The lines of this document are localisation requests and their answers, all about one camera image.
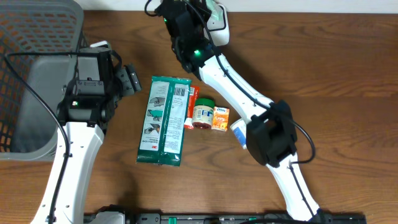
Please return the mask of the tall green white packet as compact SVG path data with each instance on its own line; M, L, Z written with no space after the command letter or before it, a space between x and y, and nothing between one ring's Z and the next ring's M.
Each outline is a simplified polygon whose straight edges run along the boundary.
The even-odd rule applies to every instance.
M136 162L178 167L192 81L152 77Z

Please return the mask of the white tub container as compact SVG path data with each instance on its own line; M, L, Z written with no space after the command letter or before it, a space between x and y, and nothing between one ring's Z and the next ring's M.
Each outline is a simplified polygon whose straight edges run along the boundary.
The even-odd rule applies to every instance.
M235 121L231 126L230 126L232 132L234 133L236 139L238 140L239 144L243 149L247 149L246 146L246 123L244 120L241 118L237 121Z

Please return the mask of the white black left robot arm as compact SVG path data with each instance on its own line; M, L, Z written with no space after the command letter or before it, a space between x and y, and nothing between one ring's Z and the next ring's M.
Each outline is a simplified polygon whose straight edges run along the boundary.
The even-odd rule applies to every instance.
M33 223L83 223L88 185L119 101L141 90L133 64L73 78L58 105L57 150Z

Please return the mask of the orange snack packet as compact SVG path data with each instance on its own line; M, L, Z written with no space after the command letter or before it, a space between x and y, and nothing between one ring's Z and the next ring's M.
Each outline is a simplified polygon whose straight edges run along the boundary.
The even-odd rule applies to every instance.
M212 129L217 131L227 131L229 121L229 108L214 107Z

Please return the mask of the light green tissue packet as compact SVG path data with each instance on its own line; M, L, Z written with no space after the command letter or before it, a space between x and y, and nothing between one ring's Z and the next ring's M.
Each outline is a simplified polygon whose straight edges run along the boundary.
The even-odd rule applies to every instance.
M209 29L221 29L224 27L223 8L214 0L206 0L206 6L210 10L208 19Z

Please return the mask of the green lid jar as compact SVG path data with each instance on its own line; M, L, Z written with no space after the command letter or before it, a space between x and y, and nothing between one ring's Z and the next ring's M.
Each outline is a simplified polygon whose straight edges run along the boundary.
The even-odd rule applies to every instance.
M192 124L194 128L210 129L213 124L215 102L208 98L198 98L193 107Z

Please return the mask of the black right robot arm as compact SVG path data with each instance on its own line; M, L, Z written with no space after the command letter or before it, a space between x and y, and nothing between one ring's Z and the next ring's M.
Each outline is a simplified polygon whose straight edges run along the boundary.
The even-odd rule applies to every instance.
M311 196L298 159L297 132L309 134L297 124L290 106L275 103L255 90L229 64L215 45L207 27L209 9L192 1L163 0L155 9L163 17L172 49L183 69L216 90L246 124L246 147L252 157L274 176L287 206L298 222L320 220L319 205Z

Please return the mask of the red stick sachet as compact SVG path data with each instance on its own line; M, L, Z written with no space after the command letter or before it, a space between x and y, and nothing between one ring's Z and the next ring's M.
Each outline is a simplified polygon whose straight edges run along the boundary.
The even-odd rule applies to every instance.
M192 118L193 118L193 109L195 106L195 102L198 99L198 92L200 91L199 86L192 85L190 87L190 94L188 99L188 108L187 108L187 117L184 122L184 127L188 129L193 129Z

